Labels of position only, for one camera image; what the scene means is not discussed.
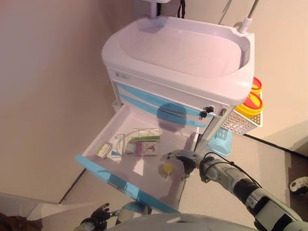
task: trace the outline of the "gray floor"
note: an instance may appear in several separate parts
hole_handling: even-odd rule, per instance
[[[303,219],[308,219],[308,196],[290,197],[288,190],[289,182],[308,175],[306,159],[291,156],[279,149],[238,135],[234,135],[228,159],[245,169],[278,199],[287,205],[291,204]],[[63,202],[64,205],[79,204],[79,208],[45,217],[43,230],[72,231],[100,205],[109,202],[113,210],[119,209],[129,201],[131,199],[123,193],[86,172]],[[197,171],[194,171],[186,182],[179,210],[182,213],[203,214],[254,227],[253,217],[237,198],[217,183],[202,183]],[[114,223],[115,220],[111,219],[108,227]]]

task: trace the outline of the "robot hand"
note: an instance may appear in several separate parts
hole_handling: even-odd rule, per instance
[[[119,211],[109,212],[109,203],[96,209],[89,218],[84,219],[74,231],[103,231],[107,229],[107,220],[118,215]]]
[[[296,195],[308,193],[308,177],[300,177],[292,181],[290,191]]]
[[[252,177],[231,161],[216,154],[221,159],[208,156],[200,157],[197,153],[176,150],[168,154],[184,165],[185,174],[189,175],[199,168],[201,181],[210,180],[219,183],[235,195],[255,217],[255,226],[260,231],[308,231],[308,223],[275,196],[264,190]]]

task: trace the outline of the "black cable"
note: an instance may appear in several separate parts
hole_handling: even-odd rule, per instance
[[[206,176],[207,171],[208,171],[212,166],[217,165],[217,164],[229,164],[229,165],[230,165],[229,162],[224,162],[224,161],[213,163],[213,164],[211,164],[209,167],[207,167],[207,169],[205,170],[205,172],[203,173],[203,175]]]
[[[221,155],[219,155],[219,154],[217,154],[217,153],[215,153],[215,152],[208,152],[207,154],[205,154],[205,156],[203,157],[203,159],[205,159],[206,156],[209,155],[209,154],[215,154],[215,155],[219,156],[221,159],[225,160],[228,164],[230,164],[231,166],[236,167],[238,170],[240,170],[241,172],[243,172],[246,176],[248,176],[248,177],[250,178],[250,180],[251,180],[253,183],[255,183],[257,186],[259,186],[260,188],[262,188],[262,186],[261,186],[255,179],[253,179],[247,172],[245,172],[241,167],[239,167],[238,165],[236,165],[233,161],[229,161],[229,160],[227,160],[226,158],[222,157]]]
[[[186,7],[186,3],[185,0],[180,0],[180,7],[178,9],[178,18],[180,18],[180,11],[182,8],[182,17],[181,18],[185,18],[185,7]]]

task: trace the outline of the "white wire basket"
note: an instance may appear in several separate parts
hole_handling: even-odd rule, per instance
[[[254,128],[260,128],[263,126],[263,112],[248,119],[244,115],[233,111],[226,118],[222,127],[230,130],[236,134],[244,135],[245,133],[251,131]]]

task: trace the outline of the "metal pole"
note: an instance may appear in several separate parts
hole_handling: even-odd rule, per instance
[[[156,2],[150,2],[150,17],[156,18],[157,16],[157,4]]]
[[[252,18],[252,15],[253,15],[254,12],[255,12],[255,9],[256,9],[256,7],[257,7],[258,2],[259,2],[259,0],[255,0],[255,2],[254,2],[254,4],[253,4],[253,6],[252,6],[252,8],[251,8],[251,10],[250,10],[249,15],[248,15],[247,18]]]

